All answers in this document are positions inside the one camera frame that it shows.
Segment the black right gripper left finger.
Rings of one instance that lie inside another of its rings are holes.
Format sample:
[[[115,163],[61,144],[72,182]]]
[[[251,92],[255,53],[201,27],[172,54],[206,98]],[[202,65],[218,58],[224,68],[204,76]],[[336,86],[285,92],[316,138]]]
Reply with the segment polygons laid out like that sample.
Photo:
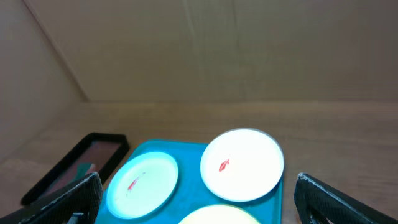
[[[1,218],[1,223],[94,223],[103,198],[97,172],[64,186],[40,200]]]

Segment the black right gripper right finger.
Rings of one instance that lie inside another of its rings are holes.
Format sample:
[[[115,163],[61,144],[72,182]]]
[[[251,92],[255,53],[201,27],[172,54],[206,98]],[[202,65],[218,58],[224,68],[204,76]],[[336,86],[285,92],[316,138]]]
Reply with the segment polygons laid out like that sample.
[[[297,176],[294,202],[302,223],[397,224],[397,220],[306,173]]]

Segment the light blue plate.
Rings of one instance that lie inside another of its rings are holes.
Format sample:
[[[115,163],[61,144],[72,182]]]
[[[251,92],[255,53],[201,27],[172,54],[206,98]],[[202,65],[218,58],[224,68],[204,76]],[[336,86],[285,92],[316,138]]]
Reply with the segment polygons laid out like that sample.
[[[176,160],[164,152],[148,152],[122,166],[108,186],[106,206],[120,219],[144,217],[171,196],[178,181]]]

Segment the yellow plate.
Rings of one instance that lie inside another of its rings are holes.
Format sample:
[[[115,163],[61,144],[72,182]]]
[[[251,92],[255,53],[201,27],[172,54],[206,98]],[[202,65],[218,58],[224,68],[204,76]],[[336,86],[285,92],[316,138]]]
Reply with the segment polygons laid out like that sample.
[[[209,205],[187,215],[179,224],[260,224],[251,214],[232,205]]]

